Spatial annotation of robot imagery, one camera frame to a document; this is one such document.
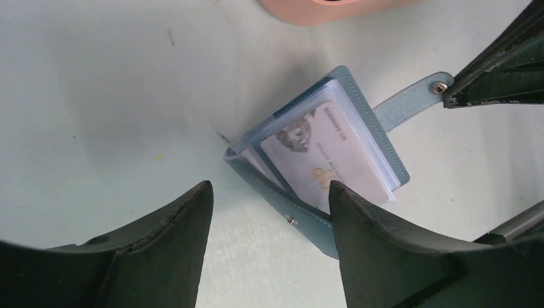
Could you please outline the blue card holder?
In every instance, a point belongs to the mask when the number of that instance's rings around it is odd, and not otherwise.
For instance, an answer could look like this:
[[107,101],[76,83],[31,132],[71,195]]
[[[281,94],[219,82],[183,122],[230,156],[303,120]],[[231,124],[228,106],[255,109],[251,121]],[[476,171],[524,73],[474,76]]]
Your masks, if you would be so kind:
[[394,193],[409,182],[410,175],[388,133],[441,102],[445,91],[453,84],[451,74],[434,73],[371,107],[348,68],[339,66],[233,141],[224,159],[316,248],[331,258],[337,258],[330,212],[318,210],[295,195],[261,149],[261,142],[324,102],[333,101]]

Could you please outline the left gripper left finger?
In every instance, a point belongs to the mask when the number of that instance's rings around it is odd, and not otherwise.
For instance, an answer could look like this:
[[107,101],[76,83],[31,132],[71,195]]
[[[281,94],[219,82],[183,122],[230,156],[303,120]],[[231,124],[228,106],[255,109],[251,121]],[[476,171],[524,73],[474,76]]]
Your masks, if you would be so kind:
[[2,307],[194,307],[214,205],[209,181],[81,245],[1,243]]

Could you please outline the pink oval tray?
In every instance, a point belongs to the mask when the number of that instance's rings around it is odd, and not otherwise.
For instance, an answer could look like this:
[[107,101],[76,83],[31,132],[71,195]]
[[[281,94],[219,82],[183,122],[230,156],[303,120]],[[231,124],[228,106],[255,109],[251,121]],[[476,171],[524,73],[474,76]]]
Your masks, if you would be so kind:
[[313,26],[415,4],[415,0],[259,0],[272,16],[297,26]]

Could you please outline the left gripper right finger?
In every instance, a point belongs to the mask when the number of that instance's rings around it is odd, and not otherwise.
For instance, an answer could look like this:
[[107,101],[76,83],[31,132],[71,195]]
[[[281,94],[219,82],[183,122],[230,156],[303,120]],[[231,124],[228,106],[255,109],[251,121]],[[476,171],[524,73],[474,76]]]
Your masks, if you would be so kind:
[[334,181],[329,204],[349,307],[542,307],[543,231],[483,243],[448,237]]

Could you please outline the white portrait card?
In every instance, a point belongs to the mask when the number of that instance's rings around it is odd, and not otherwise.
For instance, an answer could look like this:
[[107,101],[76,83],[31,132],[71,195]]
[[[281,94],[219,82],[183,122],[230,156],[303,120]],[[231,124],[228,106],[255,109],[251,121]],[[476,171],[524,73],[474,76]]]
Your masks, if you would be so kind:
[[337,103],[326,101],[260,144],[295,195],[329,213],[336,180],[378,206],[396,201],[369,151]]

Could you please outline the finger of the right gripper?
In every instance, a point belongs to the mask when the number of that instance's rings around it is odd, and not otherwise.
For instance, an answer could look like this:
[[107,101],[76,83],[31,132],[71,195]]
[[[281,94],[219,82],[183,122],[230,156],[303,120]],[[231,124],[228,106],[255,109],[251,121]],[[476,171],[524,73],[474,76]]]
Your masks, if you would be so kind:
[[543,234],[543,201],[480,236],[474,243],[503,244],[532,234]]
[[543,0],[533,0],[455,76],[445,108],[543,104]]

